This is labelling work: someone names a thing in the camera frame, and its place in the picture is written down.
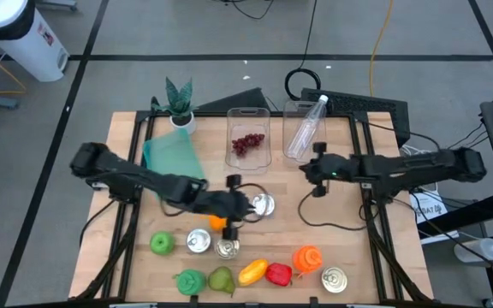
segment yellow cable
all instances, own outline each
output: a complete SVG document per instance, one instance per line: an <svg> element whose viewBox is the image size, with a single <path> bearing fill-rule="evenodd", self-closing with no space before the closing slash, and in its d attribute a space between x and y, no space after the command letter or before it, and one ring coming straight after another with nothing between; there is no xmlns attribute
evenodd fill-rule
<svg viewBox="0 0 493 308"><path fill-rule="evenodd" d="M3 65L1 65L0 63L0 69L5 72L8 76L10 76L10 78L12 78L14 81L16 81L16 83L22 88L24 89L24 91L0 91L0 95L1 94L24 94L26 93L26 87L21 83L20 80L18 80L18 78L16 78L13 74L11 74Z"/></svg>
<svg viewBox="0 0 493 308"><path fill-rule="evenodd" d="M391 9L393 8L393 0L389 0L389 8L387 9L387 15L385 16L385 22L380 30L380 35L377 36L376 44L374 45L374 50L372 51L372 56L370 57L370 69L368 70L368 83L370 85L370 96L374 96L374 88L372 86L372 71L374 70L374 57L376 56L377 46L380 44L383 32L389 23L389 17L391 17Z"/></svg>

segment red grapes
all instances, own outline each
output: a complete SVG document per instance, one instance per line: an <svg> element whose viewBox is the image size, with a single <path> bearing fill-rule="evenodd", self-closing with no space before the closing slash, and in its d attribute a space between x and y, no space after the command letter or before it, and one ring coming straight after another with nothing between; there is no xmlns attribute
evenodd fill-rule
<svg viewBox="0 0 493 308"><path fill-rule="evenodd" d="M250 133L243 138L231 140L233 152L237 157L244 157L247 154L248 149L258 147L264 138L265 135L263 133Z"/></svg>

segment green pear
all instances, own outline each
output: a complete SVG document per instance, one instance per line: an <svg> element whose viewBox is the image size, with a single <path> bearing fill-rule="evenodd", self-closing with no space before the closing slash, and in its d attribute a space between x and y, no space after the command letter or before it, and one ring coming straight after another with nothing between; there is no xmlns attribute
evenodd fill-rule
<svg viewBox="0 0 493 308"><path fill-rule="evenodd" d="M235 283L231 275L231 269L221 266L209 275L209 288L214 291L222 291L233 296Z"/></svg>

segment white pot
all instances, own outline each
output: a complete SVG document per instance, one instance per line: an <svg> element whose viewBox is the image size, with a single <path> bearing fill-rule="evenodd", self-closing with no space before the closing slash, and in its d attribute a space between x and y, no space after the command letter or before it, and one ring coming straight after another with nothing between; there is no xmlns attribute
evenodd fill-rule
<svg viewBox="0 0 493 308"><path fill-rule="evenodd" d="M193 132L195 132L195 129L197 128L197 124L195 124L195 117L193 116L193 112L191 113L191 115L192 115L191 120L186 125L182 125L182 126L176 125L172 121L172 116L169 116L170 125L172 125L172 127L174 127L175 129L183 128L187 131L187 133L192 134Z"/></svg>

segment red bell pepper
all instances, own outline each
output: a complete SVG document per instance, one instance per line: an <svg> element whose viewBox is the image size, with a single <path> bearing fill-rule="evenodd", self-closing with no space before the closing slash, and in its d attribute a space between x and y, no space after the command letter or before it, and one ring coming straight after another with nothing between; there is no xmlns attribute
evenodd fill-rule
<svg viewBox="0 0 493 308"><path fill-rule="evenodd" d="M292 278L292 268L286 264L273 263L265 271L265 278L277 286L286 287Z"/></svg>

